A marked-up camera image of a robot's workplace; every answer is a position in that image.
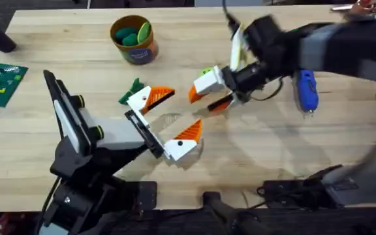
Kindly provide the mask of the left gripper, grey and black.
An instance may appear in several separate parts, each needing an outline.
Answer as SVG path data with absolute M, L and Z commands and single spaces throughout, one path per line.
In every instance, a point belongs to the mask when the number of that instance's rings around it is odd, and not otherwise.
M 129 97 L 127 104 L 132 110 L 125 112 L 123 119 L 95 117 L 86 109 L 80 113 L 90 127 L 101 127 L 104 138 L 97 142 L 97 151 L 107 151 L 113 160 L 130 162 L 149 150 L 155 158 L 165 154 L 168 159 L 179 161 L 200 142 L 202 120 L 196 120 L 163 146 L 144 117 L 174 94 L 171 87 L 146 86 Z

